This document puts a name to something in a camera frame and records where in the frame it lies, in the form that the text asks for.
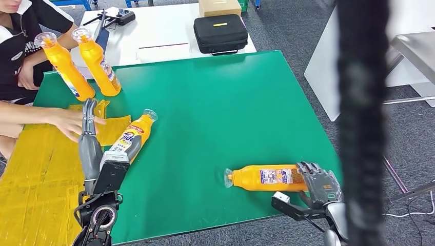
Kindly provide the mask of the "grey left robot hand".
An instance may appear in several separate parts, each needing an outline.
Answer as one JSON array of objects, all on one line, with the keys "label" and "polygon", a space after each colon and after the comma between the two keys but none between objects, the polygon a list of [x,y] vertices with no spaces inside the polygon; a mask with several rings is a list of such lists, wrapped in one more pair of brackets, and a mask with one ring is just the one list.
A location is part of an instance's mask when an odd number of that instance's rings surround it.
[{"label": "grey left robot hand", "polygon": [[84,173],[84,195],[96,196],[117,192],[133,161],[141,149],[142,137],[134,136],[132,144],[119,151],[103,151],[95,131],[94,109],[97,100],[87,99],[83,104],[82,134],[79,136],[79,157]]}]

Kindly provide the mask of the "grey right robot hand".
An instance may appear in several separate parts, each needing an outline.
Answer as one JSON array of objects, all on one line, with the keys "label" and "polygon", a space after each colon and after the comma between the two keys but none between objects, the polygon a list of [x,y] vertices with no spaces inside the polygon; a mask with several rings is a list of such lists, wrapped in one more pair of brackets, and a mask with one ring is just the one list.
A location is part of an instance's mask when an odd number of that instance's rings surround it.
[{"label": "grey right robot hand", "polygon": [[343,202],[343,192],[332,171],[322,169],[315,162],[296,163],[308,188],[309,196],[300,191],[301,200],[311,209],[321,209],[331,202]]}]

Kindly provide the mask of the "person's right hand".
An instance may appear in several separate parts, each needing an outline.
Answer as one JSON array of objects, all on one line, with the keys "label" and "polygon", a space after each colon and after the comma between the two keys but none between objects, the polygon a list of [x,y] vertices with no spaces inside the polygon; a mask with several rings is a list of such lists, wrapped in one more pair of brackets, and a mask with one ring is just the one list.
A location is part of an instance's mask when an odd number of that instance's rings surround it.
[{"label": "person's right hand", "polygon": [[82,112],[60,108],[49,108],[49,111],[47,123],[56,126],[70,140],[78,142],[82,133]]}]

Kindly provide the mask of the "person's left hand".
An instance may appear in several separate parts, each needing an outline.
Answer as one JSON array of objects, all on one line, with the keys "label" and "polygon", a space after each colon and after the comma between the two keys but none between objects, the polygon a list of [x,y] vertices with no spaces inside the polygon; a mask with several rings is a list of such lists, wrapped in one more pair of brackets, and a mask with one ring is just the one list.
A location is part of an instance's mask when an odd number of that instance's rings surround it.
[{"label": "person's left hand", "polygon": [[17,85],[27,90],[38,90],[39,87],[34,84],[33,71],[33,65],[30,62],[24,61],[18,74]]}]

